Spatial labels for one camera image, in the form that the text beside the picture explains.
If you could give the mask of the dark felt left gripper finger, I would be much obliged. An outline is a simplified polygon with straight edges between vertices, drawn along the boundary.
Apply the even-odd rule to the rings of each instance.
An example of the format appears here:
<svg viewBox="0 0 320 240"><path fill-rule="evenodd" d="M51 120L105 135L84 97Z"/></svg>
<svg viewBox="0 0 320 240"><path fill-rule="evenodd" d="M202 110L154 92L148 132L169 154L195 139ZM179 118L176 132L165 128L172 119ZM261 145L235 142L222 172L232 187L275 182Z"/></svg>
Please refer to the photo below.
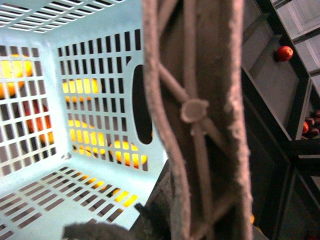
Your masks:
<svg viewBox="0 0 320 240"><path fill-rule="evenodd" d="M155 202L134 208L140 213L130 230L117 224L102 222L66 225L63 239L72 240L169 240L170 208Z"/></svg>

